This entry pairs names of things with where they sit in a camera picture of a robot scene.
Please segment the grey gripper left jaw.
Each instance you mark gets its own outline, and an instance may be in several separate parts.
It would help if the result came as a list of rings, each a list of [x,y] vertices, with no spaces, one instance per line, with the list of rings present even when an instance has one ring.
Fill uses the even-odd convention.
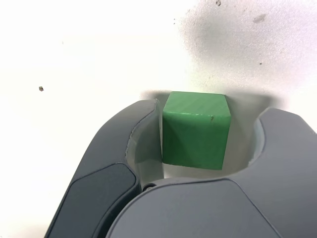
[[[96,133],[46,232],[48,238],[104,238],[143,187],[163,178],[160,103],[137,101]]]

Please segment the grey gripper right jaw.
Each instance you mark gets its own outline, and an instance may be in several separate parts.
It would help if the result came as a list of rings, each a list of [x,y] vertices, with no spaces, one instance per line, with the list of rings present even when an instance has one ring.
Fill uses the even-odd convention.
[[[314,238],[317,135],[298,115],[266,109],[243,170],[214,179],[166,179],[117,216],[109,238]]]

